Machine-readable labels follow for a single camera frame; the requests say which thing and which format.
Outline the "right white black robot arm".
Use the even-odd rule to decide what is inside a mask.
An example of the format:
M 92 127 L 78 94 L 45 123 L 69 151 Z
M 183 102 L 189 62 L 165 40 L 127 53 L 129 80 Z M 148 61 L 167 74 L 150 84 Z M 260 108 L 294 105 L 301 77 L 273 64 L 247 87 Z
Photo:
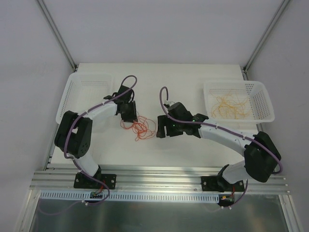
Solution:
M 243 161 L 225 165 L 217 175 L 207 177 L 202 186 L 208 191 L 230 191 L 244 179 L 265 183 L 281 167 L 281 155 L 265 132 L 244 133 L 220 126 L 206 115 L 192 115 L 180 102 L 161 104 L 164 115 L 158 116 L 157 137 L 175 137 L 182 134 L 207 139 L 224 145 L 243 156 Z

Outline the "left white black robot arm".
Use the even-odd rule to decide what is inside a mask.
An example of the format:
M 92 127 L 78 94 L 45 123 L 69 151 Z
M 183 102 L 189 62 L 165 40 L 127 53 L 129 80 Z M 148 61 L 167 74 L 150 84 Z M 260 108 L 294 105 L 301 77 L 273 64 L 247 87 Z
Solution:
M 93 127 L 100 126 L 110 117 L 120 115 L 124 122 L 136 122 L 137 112 L 132 88 L 121 85 L 117 92 L 103 98 L 103 102 L 83 113 L 67 111 L 60 122 L 55 146 L 66 159 L 78 168 L 74 188 L 99 189 L 105 185 L 101 167 L 89 151 Z

